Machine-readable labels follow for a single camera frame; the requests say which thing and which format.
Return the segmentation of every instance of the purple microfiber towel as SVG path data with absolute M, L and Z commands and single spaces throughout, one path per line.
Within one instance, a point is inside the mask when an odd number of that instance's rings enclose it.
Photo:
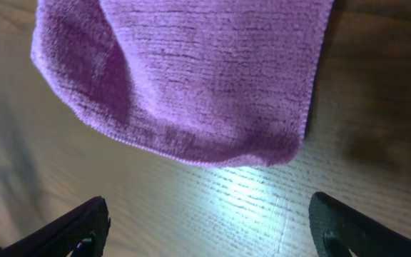
M 333 0 L 39 0 L 31 57 L 97 131 L 200 166 L 286 163 Z

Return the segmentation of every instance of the wood grain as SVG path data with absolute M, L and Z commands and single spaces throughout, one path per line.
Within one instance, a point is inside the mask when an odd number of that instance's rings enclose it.
M 105 256 L 316 256 L 312 193 L 411 238 L 411 1 L 337 0 L 287 166 L 198 168 L 79 122 L 29 60 L 35 1 L 0 0 L 0 244 L 106 198 Z

